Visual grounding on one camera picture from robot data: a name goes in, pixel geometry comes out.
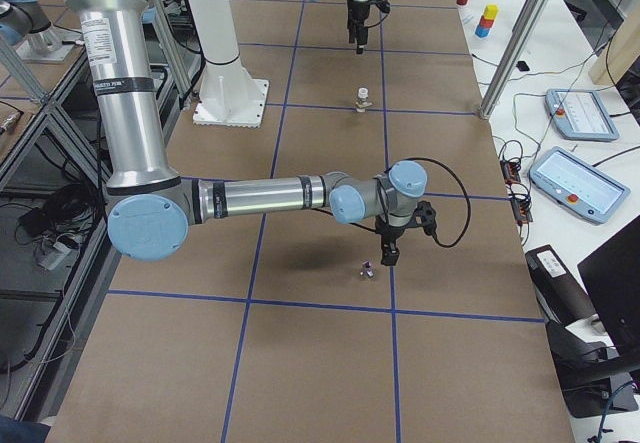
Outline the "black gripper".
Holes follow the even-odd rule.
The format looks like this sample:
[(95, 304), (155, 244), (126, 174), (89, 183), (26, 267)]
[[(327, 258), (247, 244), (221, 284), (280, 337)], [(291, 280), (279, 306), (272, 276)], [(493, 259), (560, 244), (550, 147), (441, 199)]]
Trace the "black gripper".
[(349, 42), (356, 43), (356, 53), (364, 53), (368, 44), (367, 20), (370, 16), (370, 0), (347, 0), (347, 29)]
[(413, 216), (377, 216), (375, 218), (375, 232), (381, 238), (383, 266), (395, 266), (398, 263), (400, 250), (397, 247), (397, 240), (414, 222)]

